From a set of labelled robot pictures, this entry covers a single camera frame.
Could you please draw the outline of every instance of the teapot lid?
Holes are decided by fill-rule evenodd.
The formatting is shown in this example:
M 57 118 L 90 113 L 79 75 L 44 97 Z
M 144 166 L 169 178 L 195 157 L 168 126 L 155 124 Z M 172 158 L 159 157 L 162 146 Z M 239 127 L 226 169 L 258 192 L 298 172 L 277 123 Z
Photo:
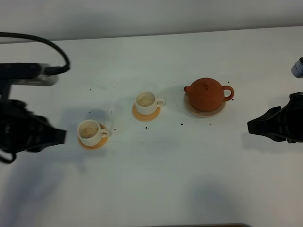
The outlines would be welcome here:
M 222 87 L 218 81 L 211 78 L 198 79 L 192 86 L 194 86 L 196 92 L 202 96 L 213 96 Z

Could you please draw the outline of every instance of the black cable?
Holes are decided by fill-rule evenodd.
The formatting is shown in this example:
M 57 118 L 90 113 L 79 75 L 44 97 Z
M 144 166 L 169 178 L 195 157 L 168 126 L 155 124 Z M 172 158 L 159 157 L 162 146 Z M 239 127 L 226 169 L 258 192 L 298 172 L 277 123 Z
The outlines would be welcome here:
M 12 32 L 0 32 L 0 37 L 9 37 L 9 38 L 18 38 L 18 39 L 29 39 L 37 42 L 44 43 L 49 45 L 50 47 L 54 48 L 65 60 L 65 65 L 61 67 L 48 67 L 45 69 L 44 74 L 46 75 L 57 75 L 64 72 L 67 72 L 70 69 L 71 62 L 67 57 L 66 53 L 56 44 L 53 42 L 38 37 L 34 35 L 26 35 L 26 34 L 19 34 L 19 33 L 12 33 Z

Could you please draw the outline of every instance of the cup handle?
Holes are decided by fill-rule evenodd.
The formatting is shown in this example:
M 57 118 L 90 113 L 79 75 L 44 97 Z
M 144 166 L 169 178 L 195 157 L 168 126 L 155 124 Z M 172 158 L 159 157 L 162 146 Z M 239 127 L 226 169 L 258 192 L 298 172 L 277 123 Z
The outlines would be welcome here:
M 101 129 L 100 133 L 102 133 L 102 138 L 110 137 L 112 135 L 107 129 Z
M 157 106 L 165 106 L 165 100 L 163 98 L 157 98 Z
M 235 95 L 235 92 L 231 86 L 222 86 L 222 89 L 231 91 L 231 94 L 228 97 L 224 97 L 223 101 L 231 100 L 233 98 L 233 96 Z

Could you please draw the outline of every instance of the wall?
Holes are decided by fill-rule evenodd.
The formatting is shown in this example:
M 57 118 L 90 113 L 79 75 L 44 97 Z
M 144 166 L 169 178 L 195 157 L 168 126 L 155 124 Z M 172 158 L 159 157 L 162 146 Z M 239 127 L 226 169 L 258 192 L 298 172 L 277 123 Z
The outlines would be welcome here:
M 301 0 L 2 0 L 0 31 L 62 40 L 295 26 L 302 12 Z

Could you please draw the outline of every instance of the clay teapot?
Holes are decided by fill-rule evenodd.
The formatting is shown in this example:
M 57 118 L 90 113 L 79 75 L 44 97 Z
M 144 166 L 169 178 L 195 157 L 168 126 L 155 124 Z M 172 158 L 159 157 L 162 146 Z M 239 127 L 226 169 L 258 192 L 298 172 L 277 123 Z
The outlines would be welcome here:
M 230 90 L 231 94 L 225 97 L 224 90 Z M 184 87 L 184 91 L 189 97 L 189 103 L 202 112 L 213 111 L 219 108 L 222 102 L 231 100 L 234 96 L 232 87 L 221 86 L 211 78 L 198 79 L 190 87 Z

